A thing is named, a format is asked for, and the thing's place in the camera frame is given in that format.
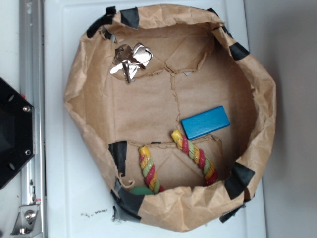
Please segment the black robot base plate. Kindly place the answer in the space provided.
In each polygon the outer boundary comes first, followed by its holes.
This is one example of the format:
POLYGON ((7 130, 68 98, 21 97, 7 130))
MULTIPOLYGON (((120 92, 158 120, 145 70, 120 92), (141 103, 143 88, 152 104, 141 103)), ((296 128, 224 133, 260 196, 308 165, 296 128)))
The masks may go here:
POLYGON ((0 188, 34 156, 33 106, 0 80, 0 188))

